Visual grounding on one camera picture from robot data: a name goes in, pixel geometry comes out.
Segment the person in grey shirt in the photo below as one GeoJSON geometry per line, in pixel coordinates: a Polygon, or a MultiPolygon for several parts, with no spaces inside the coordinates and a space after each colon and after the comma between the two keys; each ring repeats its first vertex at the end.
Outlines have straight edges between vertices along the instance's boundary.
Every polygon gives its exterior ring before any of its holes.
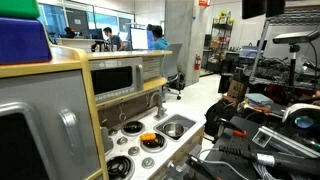
{"type": "Polygon", "coordinates": [[[113,51],[123,51],[124,50],[124,43],[123,43],[122,39],[118,35],[114,35],[112,33],[112,29],[110,27],[104,28],[103,32],[109,38],[113,51]]]}

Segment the black handheld tool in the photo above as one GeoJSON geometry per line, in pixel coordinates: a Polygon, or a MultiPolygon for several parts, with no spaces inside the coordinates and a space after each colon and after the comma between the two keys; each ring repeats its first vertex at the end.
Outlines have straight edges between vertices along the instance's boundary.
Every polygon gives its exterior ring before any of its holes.
{"type": "Polygon", "coordinates": [[[288,172],[306,175],[310,177],[320,176],[320,159],[306,158],[280,152],[241,150],[220,145],[221,152],[242,157],[261,165],[287,170],[288,172]]]}

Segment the black front stove burner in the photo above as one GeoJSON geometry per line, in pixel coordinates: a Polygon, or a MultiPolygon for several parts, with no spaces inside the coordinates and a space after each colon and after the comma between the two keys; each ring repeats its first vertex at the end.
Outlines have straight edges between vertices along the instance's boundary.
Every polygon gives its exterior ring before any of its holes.
{"type": "Polygon", "coordinates": [[[115,156],[106,163],[109,180],[130,180],[135,171],[133,160],[128,156],[115,156]]]}

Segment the silver stove knob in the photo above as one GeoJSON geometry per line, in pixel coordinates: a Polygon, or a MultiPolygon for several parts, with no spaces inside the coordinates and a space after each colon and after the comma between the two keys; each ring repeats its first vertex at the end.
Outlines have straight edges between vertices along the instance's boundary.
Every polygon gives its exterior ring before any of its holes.
{"type": "Polygon", "coordinates": [[[124,145],[128,142],[128,139],[126,137],[121,137],[117,140],[118,145],[124,145]]]}
{"type": "Polygon", "coordinates": [[[151,157],[147,157],[142,161],[142,167],[145,169],[150,169],[154,166],[155,161],[151,157]]]}
{"type": "Polygon", "coordinates": [[[133,147],[131,147],[131,148],[128,150],[128,154],[129,154],[130,156],[136,156],[136,155],[139,154],[139,152],[140,152],[140,148],[137,147],[137,146],[133,146],[133,147]]]}

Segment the toy kitchen microwave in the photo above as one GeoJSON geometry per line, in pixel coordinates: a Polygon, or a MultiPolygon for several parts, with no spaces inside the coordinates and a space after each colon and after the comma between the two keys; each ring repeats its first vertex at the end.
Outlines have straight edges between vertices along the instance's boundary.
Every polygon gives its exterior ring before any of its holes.
{"type": "Polygon", "coordinates": [[[95,100],[102,103],[143,89],[141,57],[96,60],[89,63],[95,100]]]}

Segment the blue plastic bin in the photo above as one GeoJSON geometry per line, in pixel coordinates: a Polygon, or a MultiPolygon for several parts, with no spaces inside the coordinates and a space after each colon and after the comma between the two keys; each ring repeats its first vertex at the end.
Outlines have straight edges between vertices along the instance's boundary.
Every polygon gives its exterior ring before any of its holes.
{"type": "Polygon", "coordinates": [[[0,18],[0,64],[48,62],[52,54],[38,20],[0,18]]]}

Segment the black back stove burner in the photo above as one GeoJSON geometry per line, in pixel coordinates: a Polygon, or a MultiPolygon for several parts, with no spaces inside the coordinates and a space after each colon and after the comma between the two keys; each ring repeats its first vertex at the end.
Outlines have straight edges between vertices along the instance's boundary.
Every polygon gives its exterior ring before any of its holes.
{"type": "Polygon", "coordinates": [[[136,136],[141,134],[145,129],[143,123],[139,121],[131,121],[122,126],[121,131],[126,136],[136,136]]]}

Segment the grey toy sink basin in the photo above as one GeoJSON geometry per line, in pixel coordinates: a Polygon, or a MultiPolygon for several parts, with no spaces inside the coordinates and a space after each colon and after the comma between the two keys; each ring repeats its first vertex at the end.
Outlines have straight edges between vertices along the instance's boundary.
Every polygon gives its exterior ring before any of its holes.
{"type": "Polygon", "coordinates": [[[182,115],[174,114],[168,117],[164,122],[156,125],[154,130],[177,141],[195,125],[195,121],[182,115]]]}

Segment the folded teal cloth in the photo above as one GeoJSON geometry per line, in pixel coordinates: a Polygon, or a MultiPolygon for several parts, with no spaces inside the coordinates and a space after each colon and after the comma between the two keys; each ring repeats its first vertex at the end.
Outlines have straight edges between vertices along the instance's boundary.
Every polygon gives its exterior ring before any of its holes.
{"type": "Polygon", "coordinates": [[[273,104],[273,100],[260,93],[247,93],[245,99],[250,106],[267,107],[273,104]]]}

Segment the black middle stove burner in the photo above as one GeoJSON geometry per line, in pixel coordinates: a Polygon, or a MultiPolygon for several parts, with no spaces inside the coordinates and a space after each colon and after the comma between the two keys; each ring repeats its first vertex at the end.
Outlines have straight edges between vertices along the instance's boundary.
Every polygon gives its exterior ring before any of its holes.
{"type": "Polygon", "coordinates": [[[153,141],[141,142],[140,145],[148,153],[158,153],[166,148],[167,140],[161,134],[156,133],[156,138],[153,141]]]}

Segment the small silver metal pot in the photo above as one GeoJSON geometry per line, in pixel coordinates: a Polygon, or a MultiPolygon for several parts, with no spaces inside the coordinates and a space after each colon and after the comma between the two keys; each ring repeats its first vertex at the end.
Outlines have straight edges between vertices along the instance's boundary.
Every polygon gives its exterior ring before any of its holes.
{"type": "Polygon", "coordinates": [[[166,135],[172,138],[179,138],[184,134],[184,127],[179,123],[167,123],[163,130],[166,135]]]}

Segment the storage shelf with items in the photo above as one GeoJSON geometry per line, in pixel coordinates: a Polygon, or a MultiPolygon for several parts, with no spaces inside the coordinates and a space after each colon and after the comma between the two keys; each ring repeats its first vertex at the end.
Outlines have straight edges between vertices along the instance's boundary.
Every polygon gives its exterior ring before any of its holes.
{"type": "Polygon", "coordinates": [[[220,11],[213,19],[209,45],[210,54],[206,65],[209,71],[220,73],[225,51],[229,48],[233,23],[231,12],[227,10],[220,11]]]}

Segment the white computer monitor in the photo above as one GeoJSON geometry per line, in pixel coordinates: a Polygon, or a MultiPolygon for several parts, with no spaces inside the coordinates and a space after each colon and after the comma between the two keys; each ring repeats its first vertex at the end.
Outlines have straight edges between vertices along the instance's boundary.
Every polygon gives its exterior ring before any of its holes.
{"type": "Polygon", "coordinates": [[[147,31],[132,28],[131,43],[134,50],[146,50],[148,48],[147,31]]]}

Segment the white round device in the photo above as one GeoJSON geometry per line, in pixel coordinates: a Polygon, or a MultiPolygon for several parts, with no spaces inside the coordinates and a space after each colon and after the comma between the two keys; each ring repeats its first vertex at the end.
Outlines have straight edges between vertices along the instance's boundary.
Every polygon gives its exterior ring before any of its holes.
{"type": "Polygon", "coordinates": [[[297,103],[288,107],[282,118],[284,132],[293,136],[320,140],[320,107],[297,103]]]}

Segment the silver toy faucet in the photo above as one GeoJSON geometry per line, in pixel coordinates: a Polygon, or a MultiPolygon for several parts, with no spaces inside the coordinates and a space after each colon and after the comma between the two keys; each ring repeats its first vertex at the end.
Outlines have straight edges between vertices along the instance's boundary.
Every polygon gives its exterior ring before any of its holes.
{"type": "Polygon", "coordinates": [[[149,100],[149,106],[152,106],[154,104],[154,98],[158,96],[158,102],[157,105],[157,114],[154,116],[156,120],[162,120],[167,116],[166,111],[167,109],[163,106],[163,97],[160,92],[155,92],[151,95],[149,100]]]}

